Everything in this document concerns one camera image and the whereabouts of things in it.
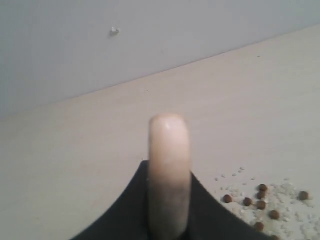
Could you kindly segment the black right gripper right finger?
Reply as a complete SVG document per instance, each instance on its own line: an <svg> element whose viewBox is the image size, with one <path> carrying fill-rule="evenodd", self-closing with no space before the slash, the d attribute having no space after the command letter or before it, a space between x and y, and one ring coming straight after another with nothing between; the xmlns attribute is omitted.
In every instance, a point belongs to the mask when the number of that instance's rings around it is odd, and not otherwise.
<svg viewBox="0 0 320 240"><path fill-rule="evenodd" d="M219 203L191 174L188 224L181 240L271 240Z"/></svg>

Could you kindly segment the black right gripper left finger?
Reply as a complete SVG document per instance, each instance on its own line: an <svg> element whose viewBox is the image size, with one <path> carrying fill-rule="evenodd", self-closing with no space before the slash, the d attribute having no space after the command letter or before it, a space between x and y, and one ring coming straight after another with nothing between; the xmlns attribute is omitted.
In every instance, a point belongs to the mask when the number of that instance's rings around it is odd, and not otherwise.
<svg viewBox="0 0 320 240"><path fill-rule="evenodd" d="M75 240L149 240L148 161L140 163L120 197Z"/></svg>

